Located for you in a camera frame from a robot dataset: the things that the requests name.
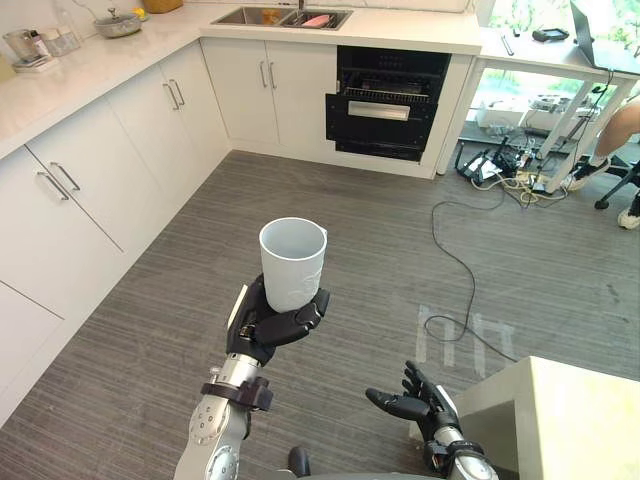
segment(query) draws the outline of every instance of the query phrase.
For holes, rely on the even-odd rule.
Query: pink item in sink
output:
[[[302,24],[303,27],[316,27],[322,28],[327,23],[329,23],[330,17],[329,15],[318,15],[317,17],[313,17],[311,20],[307,20]]]

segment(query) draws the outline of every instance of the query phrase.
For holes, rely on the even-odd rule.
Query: white cabinet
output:
[[[201,57],[199,45],[192,44],[107,95],[165,196],[178,208],[228,151],[213,89],[203,82]]]
[[[123,255],[25,147],[0,160],[0,280],[84,321],[124,271]]]
[[[0,399],[3,388],[13,381],[60,323],[62,318],[0,282]]]
[[[325,94],[336,92],[336,46],[267,42],[267,52],[280,143],[298,149],[326,144],[333,150],[325,135]]]
[[[265,42],[203,38],[202,48],[229,136],[277,143]]]
[[[170,92],[160,67],[153,66],[107,98],[164,195],[178,201],[187,195],[197,161]]]
[[[160,188],[104,99],[27,146],[125,252],[137,257],[164,226]]]
[[[220,38],[202,44],[231,138],[303,148],[326,142],[335,45]]]
[[[211,86],[200,43],[192,43],[160,62],[179,104],[180,118],[198,155],[201,180],[229,152],[229,140]]]

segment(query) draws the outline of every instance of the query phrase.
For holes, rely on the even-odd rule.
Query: pot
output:
[[[131,35],[140,30],[140,18],[133,13],[116,15],[115,8],[109,8],[111,17],[99,18],[93,22],[100,35],[106,38],[118,38]]]

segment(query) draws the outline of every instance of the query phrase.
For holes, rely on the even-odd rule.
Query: wire bundle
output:
[[[528,181],[523,181],[522,179],[519,179],[517,176],[516,178],[505,178],[499,173],[497,175],[500,180],[493,182],[488,187],[481,187],[480,185],[475,183],[473,180],[471,180],[471,185],[473,185],[474,188],[481,191],[491,190],[496,185],[502,185],[502,188],[505,189],[505,193],[510,195],[511,198],[513,198],[514,200],[517,200],[518,203],[520,203],[520,206],[522,207],[528,207],[529,205],[538,203],[540,200],[551,200],[553,201],[553,203],[555,203],[567,197],[567,190],[564,187],[560,187],[562,188],[562,195],[555,195],[555,196],[545,195],[543,193],[534,192],[529,186]],[[519,196],[511,195],[509,194],[509,192],[507,192],[507,190],[520,191],[520,195]]]

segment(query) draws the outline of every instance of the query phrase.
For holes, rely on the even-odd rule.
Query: sink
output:
[[[242,7],[211,22],[212,25],[251,25],[267,27],[337,30],[349,18],[353,10],[303,10],[279,7]],[[305,27],[302,24],[314,17],[329,15],[324,27]]]
[[[296,12],[295,8],[242,7],[218,20],[214,20],[211,24],[263,25],[273,27],[294,12]]]
[[[349,18],[353,10],[295,10],[290,13],[282,22],[282,27],[308,28],[315,30],[338,30],[342,24]],[[307,27],[303,23],[320,15],[329,15],[330,20],[324,27]]]

